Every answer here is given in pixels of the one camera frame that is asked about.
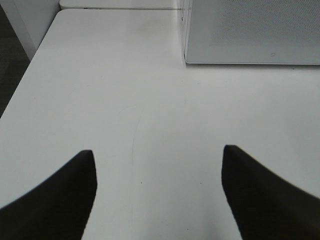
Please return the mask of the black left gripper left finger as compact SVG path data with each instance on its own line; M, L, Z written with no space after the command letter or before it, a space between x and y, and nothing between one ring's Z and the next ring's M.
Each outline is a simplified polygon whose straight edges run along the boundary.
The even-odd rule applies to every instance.
M80 240L97 192L92 150L82 150L54 174L0 209L2 240Z

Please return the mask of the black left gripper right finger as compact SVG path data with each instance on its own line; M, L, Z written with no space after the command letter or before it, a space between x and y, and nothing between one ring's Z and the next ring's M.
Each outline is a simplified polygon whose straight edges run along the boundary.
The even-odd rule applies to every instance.
M318 240L320 200L236 145L223 149L221 183L243 240Z

